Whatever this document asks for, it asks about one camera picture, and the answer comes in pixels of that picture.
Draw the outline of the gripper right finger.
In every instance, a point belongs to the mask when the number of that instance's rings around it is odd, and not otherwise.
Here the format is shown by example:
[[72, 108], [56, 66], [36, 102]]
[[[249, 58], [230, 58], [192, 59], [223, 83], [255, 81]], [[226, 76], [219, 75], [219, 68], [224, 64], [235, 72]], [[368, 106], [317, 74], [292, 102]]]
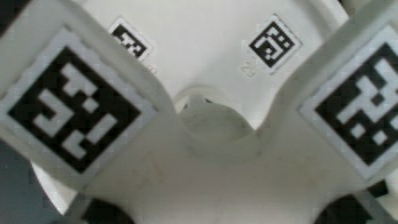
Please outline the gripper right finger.
[[381, 181], [329, 203], [313, 224], [391, 224], [391, 214], [379, 202], [388, 193], [388, 184]]

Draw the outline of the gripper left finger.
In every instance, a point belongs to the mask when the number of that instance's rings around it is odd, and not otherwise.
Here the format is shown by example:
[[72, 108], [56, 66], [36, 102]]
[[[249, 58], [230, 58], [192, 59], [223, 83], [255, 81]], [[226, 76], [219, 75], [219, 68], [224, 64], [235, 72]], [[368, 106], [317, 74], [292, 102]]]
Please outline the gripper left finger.
[[79, 195], [61, 224], [135, 224], [125, 210], [105, 200]]

